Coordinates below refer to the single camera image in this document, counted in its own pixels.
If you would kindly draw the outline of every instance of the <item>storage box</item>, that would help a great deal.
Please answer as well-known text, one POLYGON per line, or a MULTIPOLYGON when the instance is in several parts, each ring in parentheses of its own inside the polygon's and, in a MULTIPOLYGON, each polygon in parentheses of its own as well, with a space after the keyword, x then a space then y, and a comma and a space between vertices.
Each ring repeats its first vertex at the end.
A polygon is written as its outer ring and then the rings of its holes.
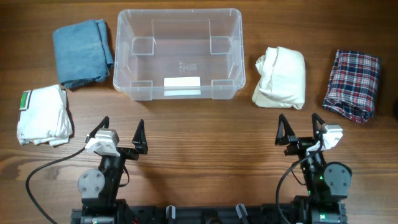
POLYGON ((230 99, 245 82, 237 9, 120 12, 113 85, 131 99, 230 99))

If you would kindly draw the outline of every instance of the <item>white towel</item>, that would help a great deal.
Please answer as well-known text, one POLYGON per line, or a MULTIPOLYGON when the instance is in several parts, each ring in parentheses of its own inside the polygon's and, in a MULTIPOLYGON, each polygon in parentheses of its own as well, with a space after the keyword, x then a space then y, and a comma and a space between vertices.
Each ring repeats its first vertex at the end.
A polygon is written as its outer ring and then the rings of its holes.
POLYGON ((269 47, 256 62, 261 79, 252 101, 260 107, 301 109, 305 103, 303 55, 283 47, 269 47))
POLYGON ((67 93, 60 85, 25 91, 20 107, 17 137, 20 144, 69 142, 72 124, 67 113, 67 93))

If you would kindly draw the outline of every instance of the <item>wooden table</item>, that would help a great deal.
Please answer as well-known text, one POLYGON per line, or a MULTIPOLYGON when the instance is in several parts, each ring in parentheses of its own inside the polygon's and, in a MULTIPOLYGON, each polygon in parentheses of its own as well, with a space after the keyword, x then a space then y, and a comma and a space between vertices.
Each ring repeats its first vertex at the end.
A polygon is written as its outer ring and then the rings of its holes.
MULTIPOLYGON (((0 223, 46 223, 25 191, 36 167, 84 146, 85 135, 108 115, 122 146, 131 146, 135 128, 145 120, 149 153, 128 161, 130 184, 119 198, 129 205, 223 206, 275 202, 281 175, 297 160, 274 146, 278 115, 284 113, 298 136, 311 136, 311 114, 344 129, 343 139, 325 153, 353 170, 345 200, 350 223, 396 223, 398 220, 398 125, 392 105, 398 97, 398 4, 392 1, 149 1, 93 3, 74 0, 32 4, 6 1, 0 6, 0 223), (87 19, 103 18, 115 49, 118 13, 123 9, 235 7, 243 15, 246 85, 232 100, 164 100, 134 102, 102 84, 68 91, 74 135, 69 144, 19 145, 16 138, 21 92, 58 83, 52 32, 87 19), (255 106, 259 80, 255 61, 267 47, 298 50, 307 69, 302 110, 255 106), (360 50, 382 62, 376 115, 354 124, 321 108, 337 49, 360 50)), ((68 223, 81 207, 77 180, 100 158, 86 152, 49 167, 30 183, 33 194, 52 218, 68 223)), ((290 175, 281 201, 306 194, 290 175)))

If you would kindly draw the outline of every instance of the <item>folded clothing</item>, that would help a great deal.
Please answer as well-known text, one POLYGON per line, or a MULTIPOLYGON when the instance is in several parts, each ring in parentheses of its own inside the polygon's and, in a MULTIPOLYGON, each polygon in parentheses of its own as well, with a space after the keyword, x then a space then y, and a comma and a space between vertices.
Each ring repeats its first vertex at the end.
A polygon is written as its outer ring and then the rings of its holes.
POLYGON ((284 47, 269 47, 256 62, 261 79, 252 101, 260 107, 301 109, 305 103, 303 55, 284 47))
POLYGON ((67 93, 60 85, 23 92, 17 126, 19 143, 49 142, 57 146, 69 142, 72 124, 66 108, 67 93))
POLYGON ((103 19, 88 20, 53 33, 59 82, 71 89, 109 76, 113 58, 103 19))
POLYGON ((355 123, 366 122, 374 113, 379 72, 377 57, 337 50, 322 107, 355 123))

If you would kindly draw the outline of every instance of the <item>green tag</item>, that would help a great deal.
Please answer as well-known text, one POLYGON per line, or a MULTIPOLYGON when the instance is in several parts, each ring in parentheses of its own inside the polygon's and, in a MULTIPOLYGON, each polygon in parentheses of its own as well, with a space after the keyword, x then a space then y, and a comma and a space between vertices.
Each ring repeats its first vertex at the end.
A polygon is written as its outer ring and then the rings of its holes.
POLYGON ((19 105, 19 110, 26 110, 29 107, 30 93, 32 91, 24 91, 22 93, 21 103, 19 105))

